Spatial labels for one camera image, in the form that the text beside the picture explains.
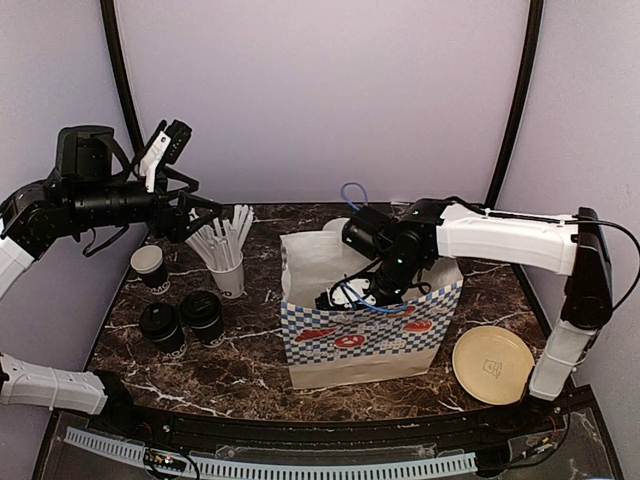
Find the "black coffee cup lid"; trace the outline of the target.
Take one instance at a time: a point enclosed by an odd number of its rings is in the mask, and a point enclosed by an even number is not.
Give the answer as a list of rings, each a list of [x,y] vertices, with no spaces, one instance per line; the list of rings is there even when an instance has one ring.
[[[178,325],[175,308],[164,302],[149,304],[139,318],[140,331],[149,340],[162,340],[171,336]]]

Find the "black and white paper cup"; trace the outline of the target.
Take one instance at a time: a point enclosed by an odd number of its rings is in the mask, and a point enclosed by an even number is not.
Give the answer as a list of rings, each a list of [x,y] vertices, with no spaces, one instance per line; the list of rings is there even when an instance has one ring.
[[[184,332],[174,306],[156,302],[146,306],[139,317],[143,337],[167,358],[179,358],[187,350]]]

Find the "blue checkered paper bag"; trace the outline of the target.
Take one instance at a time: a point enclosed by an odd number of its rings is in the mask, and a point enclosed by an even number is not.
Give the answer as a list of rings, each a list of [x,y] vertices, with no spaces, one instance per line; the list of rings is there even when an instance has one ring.
[[[456,261],[420,269],[397,304],[366,300],[358,310],[328,311],[315,299],[328,287],[372,280],[379,263],[324,231],[281,236],[280,322],[294,389],[306,390],[422,375],[454,317],[464,279]]]

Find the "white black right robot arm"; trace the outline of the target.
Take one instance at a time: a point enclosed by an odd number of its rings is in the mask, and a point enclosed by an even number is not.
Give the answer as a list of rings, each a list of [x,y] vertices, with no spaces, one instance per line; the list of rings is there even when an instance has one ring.
[[[417,272],[441,258],[520,264],[566,277],[564,304],[528,396],[510,413],[521,434],[549,416],[565,381],[613,313],[611,261],[597,213],[541,216],[501,212],[457,198],[420,199],[401,218],[360,207],[342,229],[343,242],[379,263],[366,294],[379,305],[400,302]]]

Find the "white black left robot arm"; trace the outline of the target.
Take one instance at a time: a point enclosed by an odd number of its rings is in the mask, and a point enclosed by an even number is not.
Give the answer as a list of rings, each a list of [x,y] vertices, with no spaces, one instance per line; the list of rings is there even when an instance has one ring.
[[[116,233],[84,249],[91,257],[144,224],[171,243],[189,239],[221,215],[220,203],[197,196],[197,180],[174,169],[192,136],[182,121],[160,122],[141,153],[129,159],[109,126],[63,128],[55,165],[44,180],[12,193],[1,204],[1,291],[14,283],[59,239],[114,227]],[[1,357],[1,402],[97,416],[120,436],[141,427],[140,412],[109,372],[72,372]]]

